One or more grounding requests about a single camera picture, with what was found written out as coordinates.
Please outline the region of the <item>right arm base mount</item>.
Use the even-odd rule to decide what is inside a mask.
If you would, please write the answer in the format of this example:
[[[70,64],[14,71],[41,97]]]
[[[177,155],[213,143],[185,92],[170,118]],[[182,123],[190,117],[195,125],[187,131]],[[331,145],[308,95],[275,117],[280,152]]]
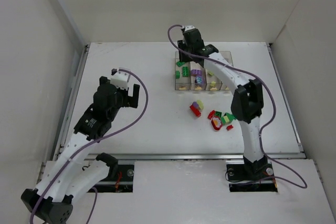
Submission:
[[[231,193],[277,193],[278,188],[273,176],[274,170],[271,162],[255,173],[250,172],[243,161],[226,162],[225,178],[229,183]]]

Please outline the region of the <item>purple flower lego piece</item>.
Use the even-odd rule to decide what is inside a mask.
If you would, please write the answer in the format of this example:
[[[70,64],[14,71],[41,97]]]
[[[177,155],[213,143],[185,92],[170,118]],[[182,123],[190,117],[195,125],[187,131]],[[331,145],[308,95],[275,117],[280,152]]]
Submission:
[[[196,76],[195,77],[195,84],[197,86],[202,86],[204,84],[204,79],[202,76]]]

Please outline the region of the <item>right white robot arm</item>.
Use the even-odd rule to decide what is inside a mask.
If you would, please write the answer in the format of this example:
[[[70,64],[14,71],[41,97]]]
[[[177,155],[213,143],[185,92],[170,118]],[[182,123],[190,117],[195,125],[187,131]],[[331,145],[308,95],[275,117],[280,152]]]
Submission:
[[[244,141],[245,170],[250,174],[260,172],[267,165],[259,144],[260,116],[264,107],[261,82],[234,69],[213,45],[205,45],[194,26],[182,26],[181,31],[183,39],[177,42],[180,59],[198,63],[229,88],[233,95],[230,109],[239,121]]]

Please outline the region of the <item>green lego plate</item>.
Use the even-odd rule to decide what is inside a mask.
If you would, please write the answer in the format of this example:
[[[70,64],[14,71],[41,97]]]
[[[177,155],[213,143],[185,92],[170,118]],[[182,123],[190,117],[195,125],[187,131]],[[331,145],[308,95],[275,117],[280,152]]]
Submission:
[[[189,77],[190,76],[189,67],[187,67],[187,66],[182,67],[182,76],[183,77]]]

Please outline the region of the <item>purple rounded lego brick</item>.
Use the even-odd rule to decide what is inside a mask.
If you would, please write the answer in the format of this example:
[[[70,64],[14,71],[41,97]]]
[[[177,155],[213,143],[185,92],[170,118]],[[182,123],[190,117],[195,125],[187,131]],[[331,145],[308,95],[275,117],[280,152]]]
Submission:
[[[203,72],[202,72],[202,70],[200,70],[200,69],[192,69],[190,75],[191,75],[192,77],[202,76],[202,75],[203,75]]]

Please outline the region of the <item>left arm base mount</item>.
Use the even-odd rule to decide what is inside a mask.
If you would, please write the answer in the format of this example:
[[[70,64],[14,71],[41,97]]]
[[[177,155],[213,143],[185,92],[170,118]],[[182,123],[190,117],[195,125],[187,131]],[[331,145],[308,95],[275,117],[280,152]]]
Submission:
[[[109,168],[107,177],[94,185],[99,193],[133,192],[134,164],[121,164],[107,153],[99,154],[96,160],[105,162]]]

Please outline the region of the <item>long green lego brick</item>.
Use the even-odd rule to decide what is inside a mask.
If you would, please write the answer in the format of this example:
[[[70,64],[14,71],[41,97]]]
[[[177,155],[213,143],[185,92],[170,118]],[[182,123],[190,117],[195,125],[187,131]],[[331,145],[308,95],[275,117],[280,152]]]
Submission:
[[[185,62],[178,61],[178,62],[176,62],[176,65],[177,65],[178,67],[181,67],[181,66],[185,65]]]

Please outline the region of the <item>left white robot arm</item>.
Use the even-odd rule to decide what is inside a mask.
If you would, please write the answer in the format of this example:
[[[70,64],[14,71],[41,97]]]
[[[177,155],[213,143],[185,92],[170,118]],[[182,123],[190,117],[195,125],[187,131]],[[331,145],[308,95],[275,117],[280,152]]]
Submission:
[[[110,78],[100,77],[93,102],[74,127],[63,152],[47,175],[33,189],[25,189],[21,200],[32,217],[47,223],[66,223],[74,203],[97,182],[112,178],[118,170],[118,160],[102,153],[85,170],[83,162],[96,140],[111,129],[120,108],[137,108],[140,86],[134,84],[129,96],[130,74],[118,71]]]

